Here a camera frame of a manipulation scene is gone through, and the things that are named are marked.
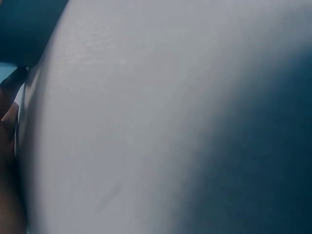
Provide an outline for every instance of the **white surface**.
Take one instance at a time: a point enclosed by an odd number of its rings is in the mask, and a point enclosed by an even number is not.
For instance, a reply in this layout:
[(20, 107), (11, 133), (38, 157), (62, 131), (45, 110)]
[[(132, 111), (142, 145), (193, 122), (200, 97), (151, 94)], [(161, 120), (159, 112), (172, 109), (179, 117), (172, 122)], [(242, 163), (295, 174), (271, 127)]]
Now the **white surface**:
[(26, 87), (31, 233), (301, 233), (241, 116), (311, 45), (311, 5), (234, 2), (69, 2)]

